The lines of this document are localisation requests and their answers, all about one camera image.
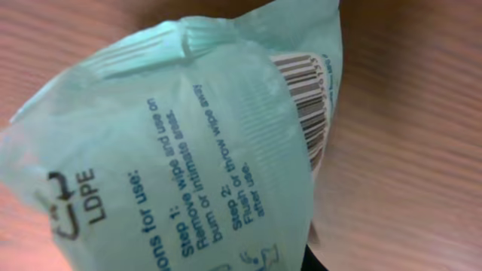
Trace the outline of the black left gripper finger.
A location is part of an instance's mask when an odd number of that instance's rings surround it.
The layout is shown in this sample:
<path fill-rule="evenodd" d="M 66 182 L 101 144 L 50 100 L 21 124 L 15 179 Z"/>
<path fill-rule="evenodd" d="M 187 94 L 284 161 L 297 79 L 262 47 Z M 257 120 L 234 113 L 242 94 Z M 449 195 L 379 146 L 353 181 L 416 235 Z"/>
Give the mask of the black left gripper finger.
<path fill-rule="evenodd" d="M 306 245 L 300 271 L 328 271 L 328 269 L 318 260 L 310 247 Z"/>

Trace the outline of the teal snack packet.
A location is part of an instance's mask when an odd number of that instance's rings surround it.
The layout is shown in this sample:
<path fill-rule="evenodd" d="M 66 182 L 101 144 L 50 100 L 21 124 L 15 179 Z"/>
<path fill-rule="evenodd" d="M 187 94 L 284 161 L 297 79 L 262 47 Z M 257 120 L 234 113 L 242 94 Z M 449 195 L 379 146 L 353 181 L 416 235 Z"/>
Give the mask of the teal snack packet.
<path fill-rule="evenodd" d="M 299 270 L 342 65 L 336 1 L 162 22 L 26 102 L 1 180 L 75 270 Z"/>

